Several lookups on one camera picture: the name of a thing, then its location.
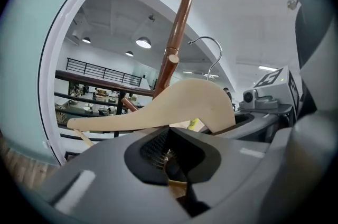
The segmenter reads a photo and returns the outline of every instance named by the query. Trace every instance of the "floor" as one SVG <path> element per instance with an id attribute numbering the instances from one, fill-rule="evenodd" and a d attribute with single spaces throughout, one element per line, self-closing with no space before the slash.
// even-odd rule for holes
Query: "floor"
<path id="1" fill-rule="evenodd" d="M 0 156 L 12 178 L 29 189 L 36 189 L 58 166 L 49 165 L 26 157 L 9 148 L 0 137 Z"/>

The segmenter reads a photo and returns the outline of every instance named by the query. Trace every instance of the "yellow object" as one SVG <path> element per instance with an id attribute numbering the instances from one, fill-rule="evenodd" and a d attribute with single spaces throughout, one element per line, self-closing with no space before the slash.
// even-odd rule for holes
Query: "yellow object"
<path id="1" fill-rule="evenodd" d="M 194 130 L 195 125 L 197 124 L 199 120 L 198 119 L 193 119 L 190 121 L 189 126 L 187 127 L 188 130 Z"/>

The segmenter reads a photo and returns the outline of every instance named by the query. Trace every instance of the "metal hanger hook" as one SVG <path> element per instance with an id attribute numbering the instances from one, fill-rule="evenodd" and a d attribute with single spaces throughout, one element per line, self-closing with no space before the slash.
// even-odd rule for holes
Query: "metal hanger hook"
<path id="1" fill-rule="evenodd" d="M 201 37 L 197 38 L 195 41 L 190 41 L 190 42 L 188 42 L 188 44 L 193 44 L 193 43 L 197 42 L 199 39 L 203 39 L 203 38 L 207 38 L 207 39 L 212 40 L 213 42 L 215 42 L 215 43 L 217 44 L 218 48 L 220 49 L 220 56 L 218 57 L 217 61 L 214 62 L 214 63 L 212 64 L 212 66 L 209 68 L 208 76 L 206 77 L 206 80 L 209 80 L 209 79 L 210 79 L 210 72 L 211 72 L 211 69 L 212 69 L 212 68 L 216 65 L 216 63 L 218 63 L 219 60 L 222 58 L 223 50 L 222 50 L 222 47 L 221 47 L 220 43 L 219 43 L 216 39 L 214 39 L 214 38 L 212 38 L 212 37 L 209 37 L 209 36 L 201 36 Z"/>

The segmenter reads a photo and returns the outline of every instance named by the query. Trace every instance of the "metal railing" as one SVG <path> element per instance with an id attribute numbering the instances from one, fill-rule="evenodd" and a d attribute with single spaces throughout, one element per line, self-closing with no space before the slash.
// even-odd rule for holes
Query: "metal railing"
<path id="1" fill-rule="evenodd" d="M 97 66 L 95 64 L 67 58 L 66 70 L 71 70 L 89 76 L 115 81 L 118 83 L 125 83 L 133 86 L 140 86 L 141 77 L 127 74 L 113 69 Z"/>

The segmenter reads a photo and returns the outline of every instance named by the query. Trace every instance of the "wooden hanger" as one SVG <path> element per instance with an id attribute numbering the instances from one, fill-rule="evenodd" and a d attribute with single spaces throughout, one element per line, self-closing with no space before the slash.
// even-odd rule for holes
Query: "wooden hanger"
<path id="1" fill-rule="evenodd" d="M 130 114 L 70 119 L 67 127 L 80 131 L 125 131 L 200 119 L 217 132 L 235 124 L 230 98 L 216 84 L 201 79 L 181 80 L 148 105 Z"/>

